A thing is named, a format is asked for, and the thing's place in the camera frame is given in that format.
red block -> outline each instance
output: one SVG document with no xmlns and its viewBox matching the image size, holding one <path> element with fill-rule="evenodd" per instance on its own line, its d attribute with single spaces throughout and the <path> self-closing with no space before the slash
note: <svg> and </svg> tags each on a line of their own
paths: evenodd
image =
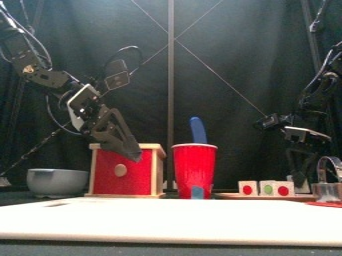
<svg viewBox="0 0 342 256">
<path fill-rule="evenodd" d="M 163 159 L 159 144 L 139 144 L 142 160 L 136 163 L 115 152 L 91 144 L 92 168 L 87 196 L 161 197 L 163 195 Z"/>
</svg>

red plastic cup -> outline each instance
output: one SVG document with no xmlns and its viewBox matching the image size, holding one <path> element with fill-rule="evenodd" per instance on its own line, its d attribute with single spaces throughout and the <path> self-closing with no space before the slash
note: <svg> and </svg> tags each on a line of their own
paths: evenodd
<svg viewBox="0 0 342 256">
<path fill-rule="evenodd" d="M 179 198 L 210 199 L 218 147 L 187 143 L 173 150 Z"/>
</svg>

gray bowl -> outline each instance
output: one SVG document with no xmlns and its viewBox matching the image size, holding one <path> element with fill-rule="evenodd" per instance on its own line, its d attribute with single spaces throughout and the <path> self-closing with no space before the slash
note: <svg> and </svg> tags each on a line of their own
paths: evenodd
<svg viewBox="0 0 342 256">
<path fill-rule="evenodd" d="M 83 194 L 88 172 L 66 169 L 28 169 L 27 186 L 36 197 L 66 198 Z"/>
</svg>

small cube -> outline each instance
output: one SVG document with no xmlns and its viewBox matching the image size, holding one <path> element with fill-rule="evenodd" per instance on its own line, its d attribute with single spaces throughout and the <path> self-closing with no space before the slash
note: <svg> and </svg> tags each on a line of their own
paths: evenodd
<svg viewBox="0 0 342 256">
<path fill-rule="evenodd" d="M 274 183 L 275 180 L 261 180 L 259 181 L 259 195 L 261 196 L 274 196 Z"/>
<path fill-rule="evenodd" d="M 274 196 L 286 197 L 294 195 L 295 194 L 293 181 L 277 181 L 274 183 Z"/>
<path fill-rule="evenodd" d="M 243 196 L 258 196 L 258 182 L 255 180 L 239 181 L 239 194 Z"/>
</svg>

metal pole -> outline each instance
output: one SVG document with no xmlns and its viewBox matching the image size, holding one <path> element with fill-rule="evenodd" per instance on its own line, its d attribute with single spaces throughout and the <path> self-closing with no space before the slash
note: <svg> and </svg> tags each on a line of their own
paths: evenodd
<svg viewBox="0 0 342 256">
<path fill-rule="evenodd" d="M 175 3 L 169 0 L 169 114 L 167 114 L 167 190 L 174 188 L 174 50 L 175 50 Z"/>
</svg>

